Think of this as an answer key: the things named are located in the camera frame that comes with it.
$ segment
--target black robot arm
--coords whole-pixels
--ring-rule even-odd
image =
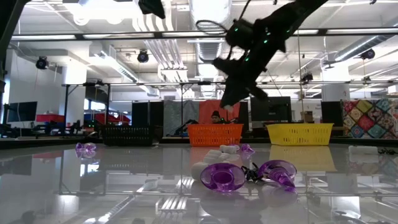
[[[228,57],[213,61],[213,65],[228,76],[220,104],[222,108],[233,106],[249,94],[267,100],[267,94],[256,86],[257,77],[266,71],[267,64],[278,50],[286,51],[285,41],[325,2],[327,0],[296,0],[253,24],[244,19],[234,21],[225,40],[232,47],[242,48],[245,53],[239,60]]]

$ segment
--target ceiling light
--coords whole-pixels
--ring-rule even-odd
[[[11,40],[30,41],[30,40],[75,40],[75,35],[15,35]]]
[[[398,28],[328,29],[327,34],[389,34],[396,32],[398,32]]]
[[[128,38],[154,38],[153,33],[130,33],[130,34],[84,34],[85,39],[128,39]]]
[[[299,29],[296,30],[293,35],[306,35],[306,34],[317,34],[318,29]]]
[[[187,40],[188,44],[201,44],[201,43],[224,43],[224,39],[217,40],[207,40],[207,39],[196,39],[196,40]]]

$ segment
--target purple cup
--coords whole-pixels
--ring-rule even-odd
[[[202,171],[200,180],[210,190],[231,192],[244,185],[245,176],[241,168],[234,164],[213,164]]]
[[[296,173],[297,169],[293,164],[283,160],[273,160],[260,166],[258,176],[263,175],[265,178],[279,183],[286,187],[286,191],[294,191],[294,177]]]

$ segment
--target black wire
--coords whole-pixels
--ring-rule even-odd
[[[248,0],[246,2],[246,5],[244,5],[244,8],[243,8],[242,13],[241,13],[241,16],[239,16],[239,19],[242,19],[243,14],[244,14],[244,12],[246,12],[246,9],[248,8],[250,2],[251,2],[251,0]]]
[[[204,31],[204,30],[201,29],[201,27],[199,26],[199,24],[200,24],[201,22],[208,22],[208,23],[211,23],[211,24],[214,24],[214,25],[219,26],[220,28],[223,29],[223,32],[220,32],[219,34],[225,34],[225,33],[228,32],[228,29],[225,28],[225,26],[223,26],[222,24],[220,24],[220,23],[218,23],[218,22],[210,21],[210,20],[207,20],[207,19],[198,20],[198,21],[195,23],[195,26],[197,27],[198,30],[204,32],[205,34],[210,34],[210,35],[212,35],[212,33],[208,33],[208,32],[206,32],[206,31]]]

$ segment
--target purple plastic object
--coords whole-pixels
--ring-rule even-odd
[[[96,154],[96,145],[94,143],[86,143],[86,144],[82,144],[82,143],[78,143],[76,145],[76,156],[78,158],[92,158],[95,156]]]
[[[249,144],[243,144],[241,149],[242,152],[254,152],[254,150],[250,147]]]
[[[286,191],[294,191],[294,177],[297,173],[293,164],[283,160],[273,160],[260,166],[258,176],[273,180],[286,187]]]
[[[202,171],[200,180],[210,190],[231,192],[243,186],[243,170],[234,164],[213,164]]]

